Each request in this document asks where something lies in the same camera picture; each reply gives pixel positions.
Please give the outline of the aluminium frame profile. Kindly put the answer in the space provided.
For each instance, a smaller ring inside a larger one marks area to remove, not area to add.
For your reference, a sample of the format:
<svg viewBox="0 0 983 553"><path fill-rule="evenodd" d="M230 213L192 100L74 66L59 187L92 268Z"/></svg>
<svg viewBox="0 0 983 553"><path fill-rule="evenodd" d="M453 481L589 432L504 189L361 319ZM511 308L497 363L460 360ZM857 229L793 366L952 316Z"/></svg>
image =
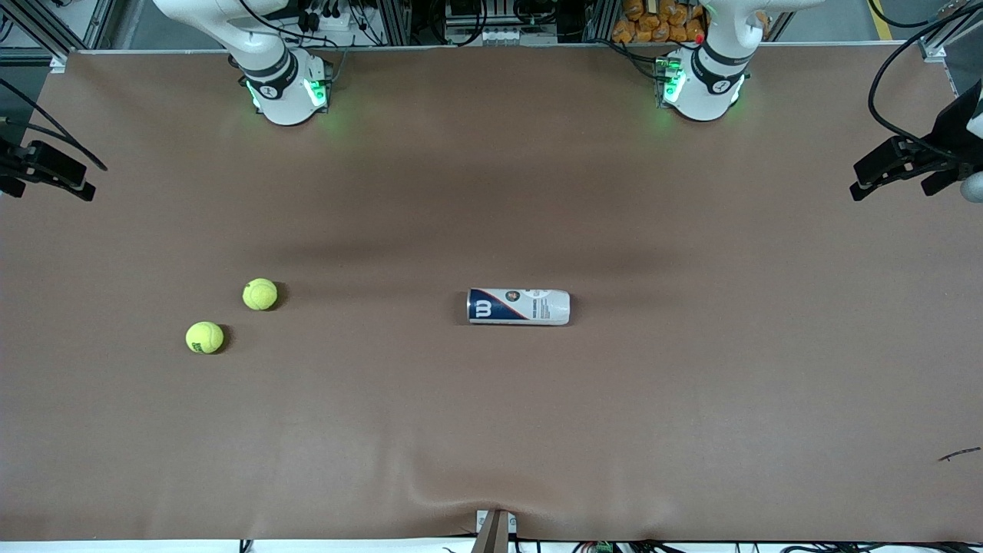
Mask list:
<svg viewBox="0 0 983 553"><path fill-rule="evenodd" d="M983 0L945 0L936 13L938 27L919 39L918 48L927 63L942 63L945 47L983 31Z"/></svg>
<svg viewBox="0 0 983 553"><path fill-rule="evenodd" d="M69 55L98 48L117 0L0 0L0 67L63 73Z"/></svg>

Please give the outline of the yellow tennis ball dark print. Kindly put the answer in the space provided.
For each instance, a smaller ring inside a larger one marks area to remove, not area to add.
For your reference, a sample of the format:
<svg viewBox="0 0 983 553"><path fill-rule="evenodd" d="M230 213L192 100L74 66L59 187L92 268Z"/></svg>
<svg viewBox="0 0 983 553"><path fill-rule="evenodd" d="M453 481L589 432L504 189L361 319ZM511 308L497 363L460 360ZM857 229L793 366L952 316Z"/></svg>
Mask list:
<svg viewBox="0 0 983 553"><path fill-rule="evenodd" d="M185 333L187 348L193 353L217 353L224 345L224 331L218 323L201 321L193 323Z"/></svg>

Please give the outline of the brown table cover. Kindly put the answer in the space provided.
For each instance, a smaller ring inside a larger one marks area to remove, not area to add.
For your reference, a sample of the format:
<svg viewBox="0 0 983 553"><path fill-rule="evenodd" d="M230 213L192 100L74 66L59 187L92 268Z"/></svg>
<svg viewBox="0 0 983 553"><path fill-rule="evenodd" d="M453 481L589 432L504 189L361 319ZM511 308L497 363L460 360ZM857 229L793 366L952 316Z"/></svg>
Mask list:
<svg viewBox="0 0 983 553"><path fill-rule="evenodd" d="M983 541L983 206L863 202L889 47L766 46L723 119L603 47L77 54L108 165L0 200L0 540ZM243 287L280 300L250 310ZM563 290L474 325L471 288ZM193 323L224 345L190 351Z"/></svg>

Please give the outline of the plain yellow tennis ball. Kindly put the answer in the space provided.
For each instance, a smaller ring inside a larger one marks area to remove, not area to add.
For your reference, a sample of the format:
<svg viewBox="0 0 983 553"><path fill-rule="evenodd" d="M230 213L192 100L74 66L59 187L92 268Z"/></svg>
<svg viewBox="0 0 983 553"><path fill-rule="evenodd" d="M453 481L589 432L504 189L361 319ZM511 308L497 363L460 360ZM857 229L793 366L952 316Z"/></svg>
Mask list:
<svg viewBox="0 0 983 553"><path fill-rule="evenodd" d="M280 300L280 293L271 280L253 279L243 287L242 301L250 310L270 310L278 300Z"/></svg>

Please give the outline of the blue white tennis ball can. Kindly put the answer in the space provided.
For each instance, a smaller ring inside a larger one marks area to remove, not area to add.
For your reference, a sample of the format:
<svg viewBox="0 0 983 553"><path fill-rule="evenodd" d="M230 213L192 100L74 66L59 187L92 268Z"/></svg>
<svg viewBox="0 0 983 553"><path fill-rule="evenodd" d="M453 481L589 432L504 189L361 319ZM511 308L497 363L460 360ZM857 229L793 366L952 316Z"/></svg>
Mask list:
<svg viewBox="0 0 983 553"><path fill-rule="evenodd" d="M466 306L474 325L565 326L572 298L563 290L471 288Z"/></svg>

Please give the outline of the pile of orange bags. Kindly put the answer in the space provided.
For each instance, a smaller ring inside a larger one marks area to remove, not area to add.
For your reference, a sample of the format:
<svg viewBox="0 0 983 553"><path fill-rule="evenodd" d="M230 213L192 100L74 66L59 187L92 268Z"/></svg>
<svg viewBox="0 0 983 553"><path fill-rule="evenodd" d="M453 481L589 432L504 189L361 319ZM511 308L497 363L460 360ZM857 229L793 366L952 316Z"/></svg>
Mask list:
<svg viewBox="0 0 983 553"><path fill-rule="evenodd" d="M710 13L698 0L619 0L615 43L702 43Z"/></svg>

